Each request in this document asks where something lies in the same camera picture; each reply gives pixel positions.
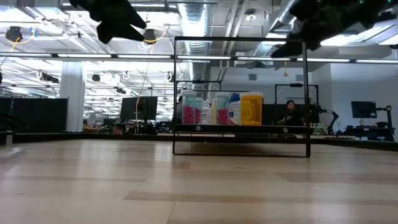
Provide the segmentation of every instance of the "wooden floor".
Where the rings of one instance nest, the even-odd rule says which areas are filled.
[[[169,142],[15,144],[0,147],[0,223],[393,224],[398,153],[313,146],[310,159],[173,156]]]

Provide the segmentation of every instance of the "shelf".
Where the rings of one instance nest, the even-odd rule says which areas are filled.
[[[176,133],[228,133],[228,134],[306,134],[307,127],[300,126],[234,126],[178,124]]]

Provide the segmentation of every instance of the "robotic hand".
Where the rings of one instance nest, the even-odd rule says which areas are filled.
[[[143,41],[144,36],[131,25],[145,29],[147,24],[128,0],[70,0],[73,7],[81,6],[90,17],[101,22],[97,27],[99,40],[107,44],[113,37]]]
[[[301,29],[288,39],[301,39],[307,48],[316,50],[320,42],[343,32],[360,22],[371,27],[383,9],[397,4],[398,0],[299,0],[290,9],[291,15],[301,21]],[[302,54],[302,44],[288,42],[271,57],[289,57]]]

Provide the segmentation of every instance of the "metal rack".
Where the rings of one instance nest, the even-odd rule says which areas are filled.
[[[304,139],[298,139],[303,141],[291,141],[291,139],[282,141],[285,143],[296,143],[296,144],[305,144],[305,156],[311,156],[311,133],[312,129],[310,128],[310,100],[309,100],[309,89],[308,89],[308,63],[307,63],[307,47],[304,42],[301,40],[291,40],[291,39],[276,39],[276,38],[252,38],[252,37],[176,37],[174,39],[174,74],[177,74],[177,60],[179,56],[177,55],[177,42],[178,41],[247,41],[247,42],[300,42],[302,43],[303,49],[303,77],[304,77],[304,98],[305,98],[305,109],[304,109],[304,118],[306,127],[284,127],[284,126],[228,126],[228,125],[191,125],[191,124],[177,124],[177,119],[174,119],[173,123],[173,154],[174,155],[201,155],[201,156],[214,156],[215,154],[197,154],[197,153],[176,153],[175,143],[177,141],[187,141],[187,138],[181,138],[177,136],[179,134],[303,134],[305,136]],[[266,58],[255,58],[256,61],[266,61]],[[236,60],[235,56],[232,56],[231,61]],[[194,80],[194,81],[178,81],[174,78],[174,114],[177,114],[177,89],[178,83],[180,82],[192,82],[192,83],[219,83],[221,91],[221,82],[220,81],[204,81],[204,80]],[[192,142],[225,142],[226,137],[195,137],[192,136],[189,141]],[[263,138],[239,138],[234,137],[231,142],[267,142]],[[275,142],[275,139],[271,139],[268,142]],[[218,154],[217,156],[234,156],[233,154]]]

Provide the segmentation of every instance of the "pillar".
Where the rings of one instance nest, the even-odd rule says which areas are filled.
[[[67,131],[83,131],[85,87],[83,62],[63,62],[60,98],[68,98]]]

